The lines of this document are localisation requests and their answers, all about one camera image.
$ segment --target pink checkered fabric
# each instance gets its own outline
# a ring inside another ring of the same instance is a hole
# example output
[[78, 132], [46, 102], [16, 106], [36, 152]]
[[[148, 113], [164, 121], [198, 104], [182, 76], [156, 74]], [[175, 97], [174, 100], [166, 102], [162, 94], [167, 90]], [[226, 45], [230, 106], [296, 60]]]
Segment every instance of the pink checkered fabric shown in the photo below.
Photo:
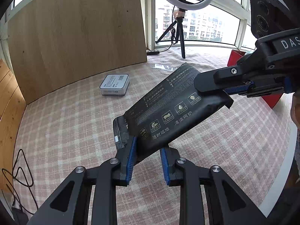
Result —
[[[203, 72], [225, 67], [230, 52], [225, 48], [187, 47], [186, 59], [182, 59], [180, 48], [170, 49], [148, 56], [147, 63], [109, 72], [129, 74], [130, 85], [124, 97], [101, 95], [99, 85], [106, 72], [65, 86], [28, 105], [16, 140], [15, 158], [19, 148], [23, 148], [34, 177], [32, 190], [38, 205], [75, 167], [95, 167], [115, 156], [113, 119], [171, 73], [154, 69], [154, 64], [179, 67], [188, 62]], [[283, 95], [273, 110], [260, 97], [232, 98], [235, 102], [230, 110], [223, 107], [170, 146], [198, 166], [220, 165], [259, 205], [285, 156], [291, 95]], [[25, 167], [22, 158], [19, 163]], [[34, 212], [28, 189], [17, 182], [14, 185], [22, 204]], [[116, 192], [119, 224], [179, 222], [180, 188], [165, 185], [159, 152], [136, 165], [130, 185], [117, 187]]]

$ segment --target wet wipes package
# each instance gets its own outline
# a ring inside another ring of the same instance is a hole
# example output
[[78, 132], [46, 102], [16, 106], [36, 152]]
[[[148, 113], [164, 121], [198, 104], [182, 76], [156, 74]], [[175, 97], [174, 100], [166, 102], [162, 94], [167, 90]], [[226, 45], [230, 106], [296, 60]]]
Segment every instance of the wet wipes package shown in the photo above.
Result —
[[221, 107], [233, 100], [223, 90], [200, 94], [194, 87], [199, 73], [182, 64], [124, 115], [113, 121], [117, 149], [125, 147], [129, 136], [137, 136], [137, 162], [169, 144]]

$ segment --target metal pivot screw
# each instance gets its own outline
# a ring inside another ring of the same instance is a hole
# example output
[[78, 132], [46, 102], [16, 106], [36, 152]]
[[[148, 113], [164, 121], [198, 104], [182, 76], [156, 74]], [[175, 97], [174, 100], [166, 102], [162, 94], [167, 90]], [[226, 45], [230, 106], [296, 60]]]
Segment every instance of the metal pivot screw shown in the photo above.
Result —
[[218, 173], [218, 172], [221, 171], [221, 168], [220, 168], [219, 166], [215, 165], [215, 166], [212, 166], [212, 170], [213, 170], [215, 173]]
[[183, 164], [183, 163], [186, 163], [187, 160], [186, 160], [185, 158], [183, 158], [183, 157], [180, 157], [180, 158], [177, 159], [177, 162], [178, 162], [179, 164]]
[[82, 166], [78, 166], [76, 169], [75, 169], [75, 172], [77, 173], [82, 173], [84, 171], [84, 167]]
[[231, 73], [232, 73], [232, 74], [236, 74], [237, 72], [238, 72], [238, 71], [237, 71], [235, 68], [232, 68], [232, 69], [231, 69]]
[[117, 164], [119, 160], [117, 158], [112, 158], [109, 160], [110, 164]]

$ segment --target tripod leg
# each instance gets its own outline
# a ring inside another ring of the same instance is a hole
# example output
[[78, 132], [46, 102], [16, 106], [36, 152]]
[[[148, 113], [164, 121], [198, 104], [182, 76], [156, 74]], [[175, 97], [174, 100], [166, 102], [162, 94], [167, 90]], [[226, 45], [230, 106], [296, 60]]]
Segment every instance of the tripod leg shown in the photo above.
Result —
[[176, 25], [177, 21], [175, 20], [172, 24], [169, 25], [169, 27], [166, 29], [166, 31], [161, 35], [161, 37], [159, 37], [159, 39], [155, 42], [155, 43], [159, 43], [164, 37], [165, 35], [171, 30], [171, 28]]
[[177, 24], [177, 31], [180, 37], [181, 56], [182, 58], [185, 58], [185, 37], [183, 35], [182, 23], [180, 22]]

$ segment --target wooden panel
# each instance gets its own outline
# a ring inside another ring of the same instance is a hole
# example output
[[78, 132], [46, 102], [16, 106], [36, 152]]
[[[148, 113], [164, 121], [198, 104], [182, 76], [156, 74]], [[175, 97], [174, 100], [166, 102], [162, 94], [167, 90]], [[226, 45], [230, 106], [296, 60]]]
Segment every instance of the wooden panel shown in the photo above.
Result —
[[17, 80], [11, 71], [0, 81], [0, 119], [17, 86]]
[[[13, 167], [15, 141], [25, 107], [25, 100], [19, 87], [17, 87], [0, 119], [0, 167], [10, 172], [12, 172]], [[6, 183], [5, 177], [0, 172], [0, 189], [8, 192]]]
[[5, 62], [0, 59], [0, 81], [4, 78], [4, 76], [9, 72], [9, 68], [5, 64]]
[[27, 103], [147, 61], [140, 0], [33, 0], [9, 20], [8, 44]]

